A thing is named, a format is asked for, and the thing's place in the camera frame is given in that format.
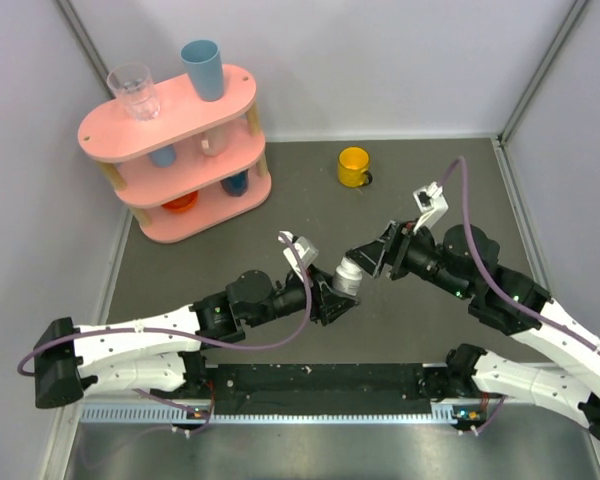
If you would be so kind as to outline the white pill bottle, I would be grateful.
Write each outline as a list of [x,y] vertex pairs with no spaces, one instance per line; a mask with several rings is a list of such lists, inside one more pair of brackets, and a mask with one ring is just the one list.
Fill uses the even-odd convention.
[[332,287],[341,293],[356,296],[360,289],[362,275],[362,269],[355,262],[343,257],[335,269]]

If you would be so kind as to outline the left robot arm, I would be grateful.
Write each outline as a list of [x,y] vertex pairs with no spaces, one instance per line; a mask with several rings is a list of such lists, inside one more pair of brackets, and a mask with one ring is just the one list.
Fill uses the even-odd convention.
[[310,267],[306,278],[291,272],[284,282],[250,270],[222,292],[153,317],[100,327],[56,319],[34,346],[35,405],[59,408],[136,389],[196,396],[207,382],[195,364],[202,349],[241,349],[246,327],[296,312],[328,325],[359,304],[361,280],[356,267],[338,267],[333,275]]

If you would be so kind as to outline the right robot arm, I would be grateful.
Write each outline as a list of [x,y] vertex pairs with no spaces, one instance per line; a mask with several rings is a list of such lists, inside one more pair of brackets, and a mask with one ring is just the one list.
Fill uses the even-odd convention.
[[468,303],[480,323],[524,344],[563,369],[556,375],[515,366],[485,349],[461,345],[447,357],[456,394],[475,390],[516,397],[559,413],[600,441],[600,338],[548,290],[498,262],[499,244],[475,226],[456,225],[442,242],[412,222],[392,221],[377,239],[347,251],[373,278],[409,274]]

